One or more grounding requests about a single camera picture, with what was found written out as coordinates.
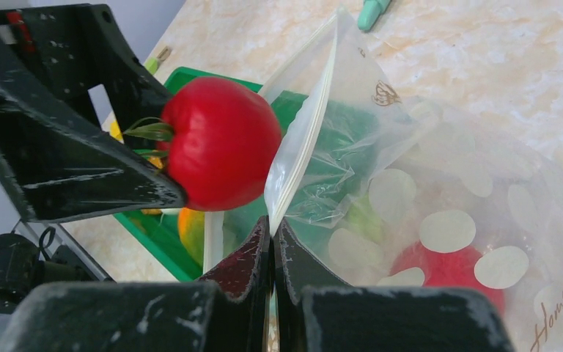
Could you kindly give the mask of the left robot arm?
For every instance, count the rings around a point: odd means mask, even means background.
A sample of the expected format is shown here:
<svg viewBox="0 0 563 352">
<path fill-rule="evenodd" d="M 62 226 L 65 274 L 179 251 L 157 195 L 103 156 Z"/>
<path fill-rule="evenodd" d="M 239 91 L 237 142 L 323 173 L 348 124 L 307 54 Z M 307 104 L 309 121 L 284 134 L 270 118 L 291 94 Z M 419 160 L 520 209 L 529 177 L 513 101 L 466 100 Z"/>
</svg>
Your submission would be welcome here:
<svg viewBox="0 0 563 352">
<path fill-rule="evenodd" d="M 89 91 L 102 86 L 121 128 L 149 123 L 171 99 L 132 52 L 105 4 L 0 10 L 0 184 L 38 242 L 0 235 L 0 313 L 36 286 L 101 280 L 83 263 L 52 263 L 62 222 L 142 208 L 178 208 L 182 186 L 101 128 Z"/>
</svg>

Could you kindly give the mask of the red tomato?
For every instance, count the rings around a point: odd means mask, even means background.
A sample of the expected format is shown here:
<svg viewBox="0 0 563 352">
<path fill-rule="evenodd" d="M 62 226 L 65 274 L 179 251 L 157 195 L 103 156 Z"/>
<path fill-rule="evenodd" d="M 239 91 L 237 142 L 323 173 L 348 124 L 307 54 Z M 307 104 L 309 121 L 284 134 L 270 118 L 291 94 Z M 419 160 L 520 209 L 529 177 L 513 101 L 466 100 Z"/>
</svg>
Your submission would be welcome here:
<svg viewBox="0 0 563 352">
<path fill-rule="evenodd" d="M 282 129 L 262 96 L 227 78 L 203 76 L 183 86 L 159 118 L 143 118 L 124 135 L 156 142 L 187 208 L 221 211 L 262 195 Z"/>
</svg>

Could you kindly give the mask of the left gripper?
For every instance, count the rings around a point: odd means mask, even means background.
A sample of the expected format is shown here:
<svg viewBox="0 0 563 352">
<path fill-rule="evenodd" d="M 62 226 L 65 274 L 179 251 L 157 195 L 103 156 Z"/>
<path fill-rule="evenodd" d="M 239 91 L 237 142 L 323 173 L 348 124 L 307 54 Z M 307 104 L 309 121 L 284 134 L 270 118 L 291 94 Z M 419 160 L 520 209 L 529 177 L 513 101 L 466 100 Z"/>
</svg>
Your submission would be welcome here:
<svg viewBox="0 0 563 352">
<path fill-rule="evenodd" d="M 24 221 L 184 205 L 183 188 L 139 155 L 152 142 L 103 131 L 89 97 L 99 86 L 123 130 L 149 131 L 171 97 L 108 6 L 0 10 L 0 184 Z"/>
</svg>

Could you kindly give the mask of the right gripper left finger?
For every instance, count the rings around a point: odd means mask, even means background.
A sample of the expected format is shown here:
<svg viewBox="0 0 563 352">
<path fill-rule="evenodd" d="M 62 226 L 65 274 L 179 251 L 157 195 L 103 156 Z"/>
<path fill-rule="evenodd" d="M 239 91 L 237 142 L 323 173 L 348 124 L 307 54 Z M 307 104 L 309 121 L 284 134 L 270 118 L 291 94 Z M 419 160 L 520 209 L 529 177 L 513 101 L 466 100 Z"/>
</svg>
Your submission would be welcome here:
<svg viewBox="0 0 563 352">
<path fill-rule="evenodd" d="M 270 243 L 263 216 L 192 282 L 41 285 L 13 313 L 0 350 L 265 351 Z"/>
</svg>

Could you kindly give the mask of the clear dotted zip bag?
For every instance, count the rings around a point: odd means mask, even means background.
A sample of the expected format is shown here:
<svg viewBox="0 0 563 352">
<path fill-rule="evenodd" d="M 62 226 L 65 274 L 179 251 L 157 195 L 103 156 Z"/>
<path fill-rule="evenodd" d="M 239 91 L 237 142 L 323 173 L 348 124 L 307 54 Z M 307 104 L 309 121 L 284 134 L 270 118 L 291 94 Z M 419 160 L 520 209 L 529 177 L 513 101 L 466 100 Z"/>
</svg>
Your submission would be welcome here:
<svg viewBox="0 0 563 352">
<path fill-rule="evenodd" d="M 419 241 L 433 252 L 481 253 L 478 282 L 504 291 L 518 351 L 563 351 L 563 172 L 511 136 L 422 97 L 401 98 L 337 9 L 260 90 L 306 95 L 264 190 L 271 229 L 288 221 L 303 244 L 329 230 L 326 267 L 355 286 L 420 286 L 418 267 L 390 274 Z M 368 194 L 381 244 L 337 226 Z"/>
</svg>

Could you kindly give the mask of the red apple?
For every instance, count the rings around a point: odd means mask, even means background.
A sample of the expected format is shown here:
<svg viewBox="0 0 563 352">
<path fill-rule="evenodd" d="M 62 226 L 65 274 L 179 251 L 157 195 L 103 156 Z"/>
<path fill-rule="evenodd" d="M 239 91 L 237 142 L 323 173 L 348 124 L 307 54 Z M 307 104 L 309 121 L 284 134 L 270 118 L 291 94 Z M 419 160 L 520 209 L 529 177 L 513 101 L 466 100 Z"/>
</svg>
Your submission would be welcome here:
<svg viewBox="0 0 563 352">
<path fill-rule="evenodd" d="M 456 252 L 439 253 L 426 249 L 417 241 L 397 256 L 390 274 L 418 267 L 424 272 L 425 286 L 473 288 L 486 295 L 499 313 L 503 314 L 504 291 L 485 287 L 474 275 L 474 266 L 481 256 L 472 246 Z"/>
</svg>

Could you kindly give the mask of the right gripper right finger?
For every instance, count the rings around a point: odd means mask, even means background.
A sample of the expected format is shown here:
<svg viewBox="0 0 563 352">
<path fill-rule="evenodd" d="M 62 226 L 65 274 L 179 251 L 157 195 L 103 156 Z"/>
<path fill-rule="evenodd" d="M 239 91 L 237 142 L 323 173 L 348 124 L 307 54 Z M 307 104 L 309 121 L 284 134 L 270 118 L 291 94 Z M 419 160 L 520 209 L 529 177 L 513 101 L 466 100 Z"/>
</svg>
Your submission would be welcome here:
<svg viewBox="0 0 563 352">
<path fill-rule="evenodd" d="M 281 351 L 512 351 L 489 300 L 462 288 L 354 287 L 282 221 L 273 236 Z"/>
</svg>

